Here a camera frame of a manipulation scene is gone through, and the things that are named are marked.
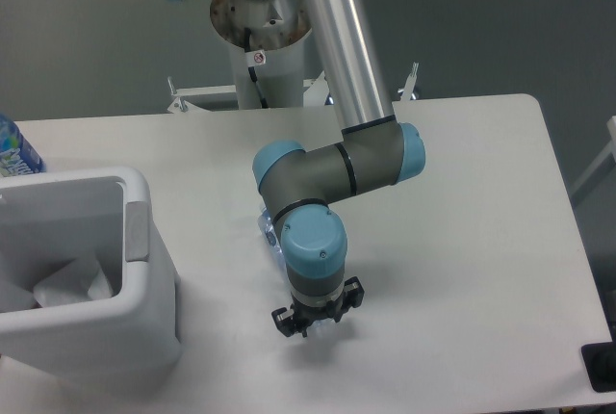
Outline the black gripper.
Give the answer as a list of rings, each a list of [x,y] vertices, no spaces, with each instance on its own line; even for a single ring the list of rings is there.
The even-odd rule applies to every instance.
[[[357,276],[349,278],[343,287],[323,296],[308,296],[291,288],[292,308],[278,308],[271,312],[276,329],[285,337],[300,334],[307,337],[308,323],[333,320],[338,323],[350,309],[362,305],[364,288]]]

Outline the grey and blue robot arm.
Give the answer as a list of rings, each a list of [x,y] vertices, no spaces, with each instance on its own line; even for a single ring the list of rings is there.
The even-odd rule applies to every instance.
[[[315,322],[340,320],[364,297],[361,282],[345,275],[347,234],[331,204],[417,176],[424,143],[396,118],[360,0],[212,0],[210,18],[236,56],[244,108],[300,99],[303,66],[287,52],[307,36],[316,40],[341,140],[310,151],[273,142],[252,164],[293,300],[271,316],[283,335],[305,334]]]

